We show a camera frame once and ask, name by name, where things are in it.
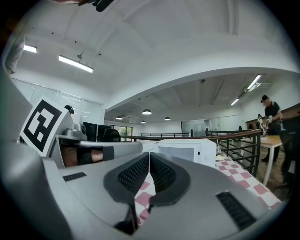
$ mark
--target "office chair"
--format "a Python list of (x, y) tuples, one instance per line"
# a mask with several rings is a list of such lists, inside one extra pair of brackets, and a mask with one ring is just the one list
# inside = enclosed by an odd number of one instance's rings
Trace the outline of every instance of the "office chair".
[(121, 142), (121, 137), (116, 129), (108, 128), (105, 129), (104, 135), (99, 137), (99, 140), (99, 142)]
[(273, 190), (285, 189), (289, 191), (287, 196), (290, 197), (295, 186), (295, 168), (299, 159), (297, 153), (300, 144), (300, 116), (286, 119), (283, 121), (284, 130), (279, 133), (284, 151), (285, 159), (281, 165), (281, 173), (283, 176), (283, 185), (275, 187)]

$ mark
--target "wooden floor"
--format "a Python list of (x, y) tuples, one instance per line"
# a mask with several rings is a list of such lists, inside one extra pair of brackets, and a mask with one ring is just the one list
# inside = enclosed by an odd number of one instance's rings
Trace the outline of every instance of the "wooden floor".
[[(267, 172), (268, 164), (265, 162), (262, 162), (261, 160), (264, 159), (268, 154), (268, 148), (261, 147), (261, 153), (260, 153), (260, 162), (258, 165), (257, 175), (256, 179), (259, 180), (261, 183), (263, 183), (264, 176)], [(267, 188), (281, 201), (284, 201), (287, 199), (287, 189), (276, 189), (274, 190), (274, 187), (277, 187), (279, 185), (283, 184), (282, 174), (281, 174), (281, 165), (285, 159), (285, 153), (283, 152), (283, 147), (280, 146), (279, 154), (276, 163), (273, 164), (271, 173), (268, 179)]]

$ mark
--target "white box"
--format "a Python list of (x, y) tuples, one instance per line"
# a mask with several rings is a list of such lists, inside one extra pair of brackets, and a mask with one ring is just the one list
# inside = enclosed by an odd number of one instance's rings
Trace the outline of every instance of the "white box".
[(163, 153), (214, 167), (216, 147), (217, 145), (209, 139), (164, 139), (143, 145), (143, 151)]

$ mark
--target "checkered tablecloth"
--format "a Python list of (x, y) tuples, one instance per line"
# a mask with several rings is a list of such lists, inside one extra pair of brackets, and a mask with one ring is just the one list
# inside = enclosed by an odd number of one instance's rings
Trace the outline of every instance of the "checkered tablecloth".
[[(258, 199), (269, 209), (280, 204), (270, 190), (253, 177), (247, 170), (243, 169), (238, 163), (233, 162), (230, 158), (216, 162), (216, 169), (228, 176), (232, 181), (241, 184), (251, 191)], [(147, 175), (145, 182), (135, 196), (135, 210), (137, 222), (142, 225), (148, 218), (149, 198), (155, 195), (155, 187), (150, 173)]]

